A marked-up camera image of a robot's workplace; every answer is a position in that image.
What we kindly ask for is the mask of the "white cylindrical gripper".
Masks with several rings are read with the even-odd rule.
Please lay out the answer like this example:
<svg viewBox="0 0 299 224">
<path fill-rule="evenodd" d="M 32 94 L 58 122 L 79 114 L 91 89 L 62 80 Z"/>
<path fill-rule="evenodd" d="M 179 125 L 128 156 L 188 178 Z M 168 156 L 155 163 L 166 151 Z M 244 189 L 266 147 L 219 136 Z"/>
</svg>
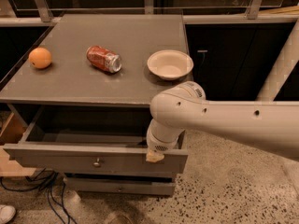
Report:
<svg viewBox="0 0 299 224">
<path fill-rule="evenodd" d="M 173 149 L 183 132 L 183 129 L 168 127 L 152 119 L 147 130 L 146 140 L 149 150 L 146 154 L 146 161 L 152 163 L 162 161 L 164 154 L 161 153 Z"/>
</svg>

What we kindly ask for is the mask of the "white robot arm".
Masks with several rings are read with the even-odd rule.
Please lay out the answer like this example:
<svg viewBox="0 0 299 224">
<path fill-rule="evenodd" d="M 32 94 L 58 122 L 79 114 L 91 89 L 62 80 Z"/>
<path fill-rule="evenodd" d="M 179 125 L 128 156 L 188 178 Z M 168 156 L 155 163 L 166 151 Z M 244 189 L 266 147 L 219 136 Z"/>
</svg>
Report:
<svg viewBox="0 0 299 224">
<path fill-rule="evenodd" d="M 299 161 L 299 104 L 275 99 L 298 61 L 294 26 L 256 101 L 208 101 L 193 81 L 160 92 L 150 103 L 146 160 L 157 162 L 187 129 L 201 130 Z"/>
</svg>

